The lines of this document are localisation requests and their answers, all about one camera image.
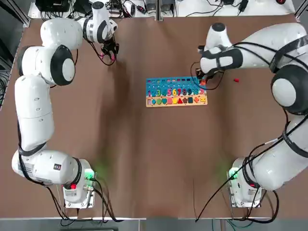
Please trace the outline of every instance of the black connector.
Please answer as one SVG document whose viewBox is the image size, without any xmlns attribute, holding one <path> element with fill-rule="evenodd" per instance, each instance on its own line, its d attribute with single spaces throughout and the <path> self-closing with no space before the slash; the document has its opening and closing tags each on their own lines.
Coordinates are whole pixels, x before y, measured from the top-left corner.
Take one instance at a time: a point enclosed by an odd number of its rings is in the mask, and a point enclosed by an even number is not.
<svg viewBox="0 0 308 231">
<path fill-rule="evenodd" d="M 240 12 L 244 12 L 244 10 L 246 9 L 247 4 L 248 4 L 248 0 L 242 0 L 241 4 L 239 6 L 239 11 Z"/>
<path fill-rule="evenodd" d="M 137 6 L 137 10 L 140 11 L 141 13 L 145 14 L 146 10 L 142 6 Z"/>
<path fill-rule="evenodd" d="M 133 16 L 133 15 L 135 14 L 135 11 L 136 11 L 135 5 L 132 4 L 132 6 L 131 6 L 131 8 L 130 8 L 130 15 Z"/>
</svg>

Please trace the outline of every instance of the yellow shape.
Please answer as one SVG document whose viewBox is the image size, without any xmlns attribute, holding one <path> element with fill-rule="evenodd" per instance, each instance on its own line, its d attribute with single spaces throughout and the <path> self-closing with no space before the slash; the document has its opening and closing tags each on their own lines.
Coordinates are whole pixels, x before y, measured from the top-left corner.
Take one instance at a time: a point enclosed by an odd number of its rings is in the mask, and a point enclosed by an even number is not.
<svg viewBox="0 0 308 231">
<path fill-rule="evenodd" d="M 206 97 L 200 97 L 200 101 L 203 103 L 206 102 Z"/>
</svg>

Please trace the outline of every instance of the electronic equipment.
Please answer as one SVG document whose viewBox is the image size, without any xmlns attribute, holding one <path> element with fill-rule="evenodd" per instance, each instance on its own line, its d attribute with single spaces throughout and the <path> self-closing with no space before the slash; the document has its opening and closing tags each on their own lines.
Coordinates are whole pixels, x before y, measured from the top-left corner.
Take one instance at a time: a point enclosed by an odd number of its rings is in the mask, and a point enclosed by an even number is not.
<svg viewBox="0 0 308 231">
<path fill-rule="evenodd" d="M 88 15 L 92 11 L 92 3 L 88 0 L 76 0 L 73 6 L 75 12 Z"/>
<path fill-rule="evenodd" d="M 35 5 L 41 12 L 68 12 L 69 0 L 35 0 Z"/>
<path fill-rule="evenodd" d="M 170 11 L 171 5 L 174 4 L 174 0 L 161 0 L 162 1 L 162 7 L 161 11 Z M 156 9 L 156 0 L 145 0 L 145 8 L 147 11 L 152 11 Z"/>
</svg>

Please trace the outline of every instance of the floor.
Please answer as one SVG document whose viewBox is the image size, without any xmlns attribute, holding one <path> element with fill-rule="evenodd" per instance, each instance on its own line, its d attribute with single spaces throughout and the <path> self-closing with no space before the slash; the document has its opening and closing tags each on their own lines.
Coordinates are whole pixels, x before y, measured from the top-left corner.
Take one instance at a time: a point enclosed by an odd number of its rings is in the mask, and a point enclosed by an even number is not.
<svg viewBox="0 0 308 231">
<path fill-rule="evenodd" d="M 308 220 L 282 220 L 278 219 L 272 224 L 253 224 L 245 230 L 249 231 L 305 231 L 307 230 Z M 41 220 L 0 220 L 1 231 L 59 231 L 59 230 L 119 230 L 119 231 L 211 231 L 212 220 L 200 220 L 195 223 L 194 220 L 177 220 L 175 218 L 150 218 L 142 220 L 128 220 L 121 223 L 108 222 L 107 225 L 97 225 L 91 222 L 79 222 L 69 227 L 61 227 L 57 219 Z M 220 230 L 220 221 L 213 220 L 213 231 Z M 226 223 L 226 230 L 234 229 Z"/>
</svg>

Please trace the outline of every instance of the metal frame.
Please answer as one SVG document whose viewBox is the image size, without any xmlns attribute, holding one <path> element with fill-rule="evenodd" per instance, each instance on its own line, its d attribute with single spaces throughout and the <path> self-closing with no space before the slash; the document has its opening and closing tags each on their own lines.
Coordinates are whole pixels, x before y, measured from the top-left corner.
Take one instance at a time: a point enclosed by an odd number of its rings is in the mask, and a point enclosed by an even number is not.
<svg viewBox="0 0 308 231">
<path fill-rule="evenodd" d="M 156 21 L 163 21 L 162 17 L 162 0 L 156 0 Z"/>
<path fill-rule="evenodd" d="M 295 12 L 295 18 L 297 21 L 299 21 L 299 17 L 301 14 L 305 11 L 305 9 L 308 7 L 308 0 L 304 0 L 302 4 L 299 6 L 297 11 Z"/>
<path fill-rule="evenodd" d="M 24 27 L 29 27 L 30 26 L 30 18 L 27 16 L 25 12 L 23 12 L 19 6 L 16 4 L 14 0 L 6 0 L 12 10 L 16 13 L 18 18 L 24 23 Z"/>
</svg>

